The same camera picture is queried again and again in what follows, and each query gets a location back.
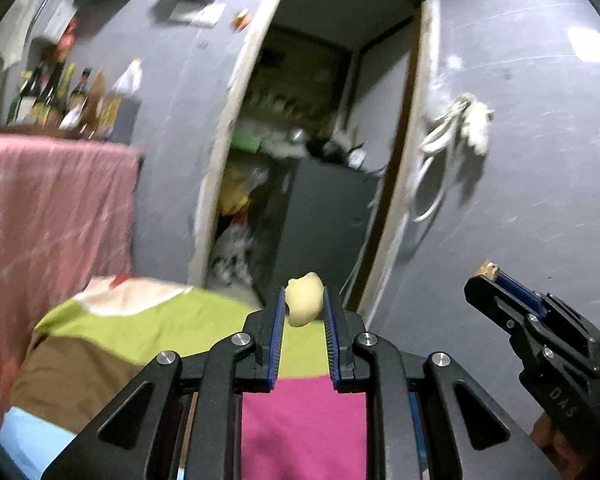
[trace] doorway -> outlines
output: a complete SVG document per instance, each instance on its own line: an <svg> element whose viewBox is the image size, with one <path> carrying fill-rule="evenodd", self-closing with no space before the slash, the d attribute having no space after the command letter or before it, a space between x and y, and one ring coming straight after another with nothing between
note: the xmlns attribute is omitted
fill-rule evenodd
<svg viewBox="0 0 600 480"><path fill-rule="evenodd" d="M207 286L254 304L314 271L353 310L374 271L377 288L413 158L421 13L420 0L280 0L230 128Z"/></svg>

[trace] black gripper frame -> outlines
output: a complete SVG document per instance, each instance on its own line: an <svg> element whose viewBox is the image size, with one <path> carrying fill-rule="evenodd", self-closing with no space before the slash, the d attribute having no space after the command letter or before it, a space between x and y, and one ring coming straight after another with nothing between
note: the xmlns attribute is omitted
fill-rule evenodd
<svg viewBox="0 0 600 480"><path fill-rule="evenodd" d="M271 305L247 316L240 337L224 338L207 352L156 356L51 463L43 480L175 479L195 393L184 478L240 480L242 393L271 390L275 322Z"/></svg>
<svg viewBox="0 0 600 480"><path fill-rule="evenodd" d="M553 294L528 290L493 265L464 295L509 333L520 383L575 449L600 442L600 331Z"/></svg>
<svg viewBox="0 0 600 480"><path fill-rule="evenodd" d="M369 480L559 480L542 451L452 357L399 351L331 290L340 393L366 393Z"/></svg>

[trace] human hand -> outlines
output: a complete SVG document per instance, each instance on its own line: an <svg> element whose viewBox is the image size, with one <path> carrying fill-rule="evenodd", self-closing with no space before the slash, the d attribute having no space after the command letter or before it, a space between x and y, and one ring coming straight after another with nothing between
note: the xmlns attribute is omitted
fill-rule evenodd
<svg viewBox="0 0 600 480"><path fill-rule="evenodd" d="M531 431L531 440L555 465L562 480L574 480L589 463L590 455L574 450L546 413L536 420Z"/></svg>

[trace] pink cloth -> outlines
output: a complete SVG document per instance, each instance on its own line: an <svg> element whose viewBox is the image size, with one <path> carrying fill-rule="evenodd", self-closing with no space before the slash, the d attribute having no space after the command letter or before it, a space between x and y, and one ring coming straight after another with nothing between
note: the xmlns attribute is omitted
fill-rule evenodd
<svg viewBox="0 0 600 480"><path fill-rule="evenodd" d="M244 394L243 480L364 480L365 403L365 394L334 391L328 376Z"/></svg>
<svg viewBox="0 0 600 480"><path fill-rule="evenodd" d="M130 272L139 153L0 135L0 424L31 331L92 274Z"/></svg>

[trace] blanket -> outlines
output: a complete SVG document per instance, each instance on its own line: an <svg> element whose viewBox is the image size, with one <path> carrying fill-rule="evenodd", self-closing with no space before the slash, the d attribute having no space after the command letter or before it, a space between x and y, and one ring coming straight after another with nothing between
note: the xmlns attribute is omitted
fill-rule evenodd
<svg viewBox="0 0 600 480"><path fill-rule="evenodd" d="M0 423L35 324L129 272L138 165L128 146L0 135Z"/></svg>
<svg viewBox="0 0 600 480"><path fill-rule="evenodd" d="M117 282L94 280L35 327L0 432L29 478L39 478L157 353L207 351L239 332L252 312L206 290L154 280ZM244 480L365 477L365 396L333 390L321 322L285 325L275 390L245 394L242 409ZM52 449L26 451L40 446L41 425Z"/></svg>

